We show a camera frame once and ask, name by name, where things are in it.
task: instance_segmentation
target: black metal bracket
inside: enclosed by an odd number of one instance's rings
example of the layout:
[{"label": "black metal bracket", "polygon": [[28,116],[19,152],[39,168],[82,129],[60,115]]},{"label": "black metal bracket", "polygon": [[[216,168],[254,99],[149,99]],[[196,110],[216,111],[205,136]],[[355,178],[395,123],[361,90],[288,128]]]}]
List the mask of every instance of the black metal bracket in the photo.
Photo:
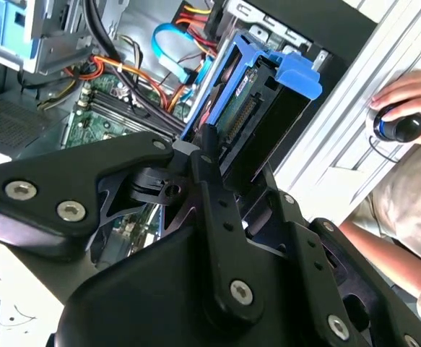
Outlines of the black metal bracket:
[{"label": "black metal bracket", "polygon": [[[142,132],[1,164],[0,242],[44,257],[78,257],[101,225],[142,210],[144,202],[124,189],[128,175],[172,158],[169,143]],[[29,185],[9,186],[20,181]]]}]

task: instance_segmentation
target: white panel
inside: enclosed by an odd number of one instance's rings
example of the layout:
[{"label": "white panel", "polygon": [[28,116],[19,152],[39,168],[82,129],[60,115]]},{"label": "white panel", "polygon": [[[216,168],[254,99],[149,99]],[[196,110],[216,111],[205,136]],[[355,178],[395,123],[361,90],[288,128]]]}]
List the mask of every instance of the white panel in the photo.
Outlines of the white panel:
[{"label": "white panel", "polygon": [[356,8],[357,5],[360,4],[361,0],[343,0],[345,1],[347,4],[349,4],[351,7]]},{"label": "white panel", "polygon": [[379,23],[394,0],[365,0],[359,10],[366,17]]}]

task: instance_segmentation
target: red cable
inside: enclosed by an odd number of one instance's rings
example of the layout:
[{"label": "red cable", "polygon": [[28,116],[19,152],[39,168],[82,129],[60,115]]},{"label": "red cable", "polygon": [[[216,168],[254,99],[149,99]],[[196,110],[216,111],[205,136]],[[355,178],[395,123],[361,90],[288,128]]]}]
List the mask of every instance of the red cable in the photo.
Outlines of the red cable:
[{"label": "red cable", "polygon": [[189,18],[190,20],[198,20],[200,22],[206,22],[209,19],[208,16],[199,16],[187,13],[181,13],[180,18]]},{"label": "red cable", "polygon": [[192,27],[189,27],[188,29],[189,34],[195,38],[196,40],[198,40],[198,42],[203,43],[206,46],[217,46],[216,42],[211,42],[208,40],[205,40],[203,37],[200,36],[200,34],[197,33],[197,31],[195,31],[195,29],[193,29]]}]

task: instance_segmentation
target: silver screw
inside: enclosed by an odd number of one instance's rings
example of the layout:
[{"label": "silver screw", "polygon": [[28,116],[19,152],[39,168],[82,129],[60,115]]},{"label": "silver screw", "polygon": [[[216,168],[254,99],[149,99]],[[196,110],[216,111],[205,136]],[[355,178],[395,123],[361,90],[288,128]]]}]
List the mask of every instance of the silver screw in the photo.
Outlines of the silver screw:
[{"label": "silver screw", "polygon": [[253,294],[247,283],[241,280],[234,280],[230,285],[231,295],[236,301],[244,306],[248,306],[253,301]]},{"label": "silver screw", "polygon": [[154,141],[152,144],[160,150],[164,150],[166,148],[166,146],[161,143],[161,141]]},{"label": "silver screw", "polygon": [[334,227],[329,222],[324,222],[323,225],[324,225],[324,228],[326,228],[327,230],[334,231]]},{"label": "silver screw", "polygon": [[14,200],[29,200],[37,195],[37,188],[26,181],[13,181],[5,187],[5,193]]},{"label": "silver screw", "polygon": [[59,217],[66,222],[79,222],[87,214],[85,207],[80,202],[71,200],[63,201],[58,205],[56,210]]},{"label": "silver screw", "polygon": [[410,335],[405,335],[404,339],[406,340],[406,343],[409,347],[420,347],[419,343],[417,343],[416,340]]},{"label": "silver screw", "polygon": [[343,323],[343,320],[338,318],[337,316],[331,314],[327,317],[327,322],[329,327],[343,341],[346,341],[350,338],[350,332],[348,331],[347,326]]},{"label": "silver screw", "polygon": [[285,201],[287,201],[287,202],[288,202],[288,203],[290,203],[290,204],[294,204],[294,203],[295,203],[294,198],[293,198],[293,197],[291,197],[289,194],[285,194],[285,195],[284,195],[284,198],[285,198]]},{"label": "silver screw", "polygon": [[209,164],[212,163],[212,159],[210,159],[209,157],[207,157],[206,155],[201,155],[202,160],[205,160],[206,162],[208,162]]}]

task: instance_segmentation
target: black mouse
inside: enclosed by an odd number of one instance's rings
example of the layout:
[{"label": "black mouse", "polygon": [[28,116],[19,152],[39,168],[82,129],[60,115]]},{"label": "black mouse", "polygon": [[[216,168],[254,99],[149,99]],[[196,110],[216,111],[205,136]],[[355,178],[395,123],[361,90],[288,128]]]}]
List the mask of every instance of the black mouse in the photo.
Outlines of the black mouse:
[{"label": "black mouse", "polygon": [[398,118],[394,121],[382,121],[390,110],[406,103],[402,101],[382,108],[374,119],[374,133],[382,141],[396,141],[401,143],[411,142],[421,135],[421,114]]}]

